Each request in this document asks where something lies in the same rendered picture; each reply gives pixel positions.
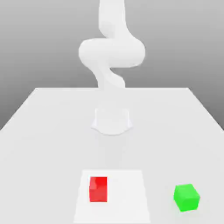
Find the small green cube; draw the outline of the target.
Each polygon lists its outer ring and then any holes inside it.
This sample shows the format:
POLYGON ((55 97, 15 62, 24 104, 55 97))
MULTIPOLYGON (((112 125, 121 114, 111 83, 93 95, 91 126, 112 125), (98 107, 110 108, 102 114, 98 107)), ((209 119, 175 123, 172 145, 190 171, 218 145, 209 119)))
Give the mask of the small green cube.
POLYGON ((181 212, 198 208, 200 195, 192 184, 176 185, 173 199, 181 212))

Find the small red cube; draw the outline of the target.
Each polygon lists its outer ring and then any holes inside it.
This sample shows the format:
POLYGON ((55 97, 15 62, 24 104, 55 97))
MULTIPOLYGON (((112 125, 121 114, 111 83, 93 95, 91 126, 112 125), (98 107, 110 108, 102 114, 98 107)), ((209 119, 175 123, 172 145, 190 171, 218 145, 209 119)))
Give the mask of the small red cube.
POLYGON ((107 202, 107 183, 106 176, 91 176, 89 184, 90 202, 107 202))

